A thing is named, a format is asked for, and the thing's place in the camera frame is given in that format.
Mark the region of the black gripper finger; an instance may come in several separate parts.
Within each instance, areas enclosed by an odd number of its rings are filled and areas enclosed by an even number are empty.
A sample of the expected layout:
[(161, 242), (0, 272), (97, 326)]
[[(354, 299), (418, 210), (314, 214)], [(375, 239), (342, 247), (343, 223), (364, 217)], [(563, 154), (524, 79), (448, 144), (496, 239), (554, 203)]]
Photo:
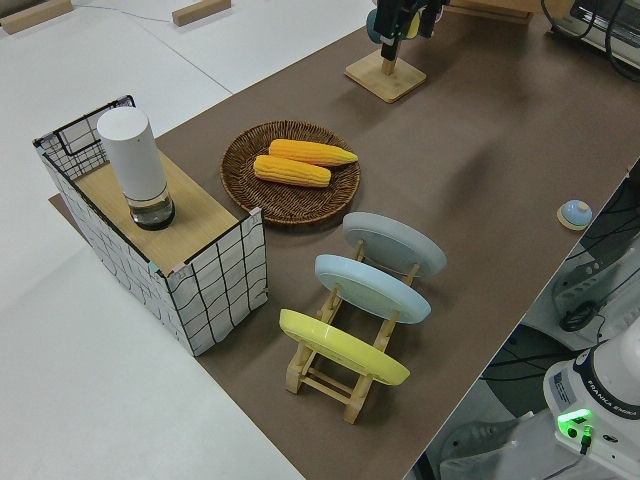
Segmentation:
[(418, 33), (423, 38), (431, 38), (434, 33), (436, 22), (441, 18), (444, 7), (447, 5), (443, 0), (428, 0), (421, 13)]
[(397, 24), (401, 9), (400, 0), (378, 0), (375, 31), (382, 42), (381, 55), (387, 61), (397, 57)]

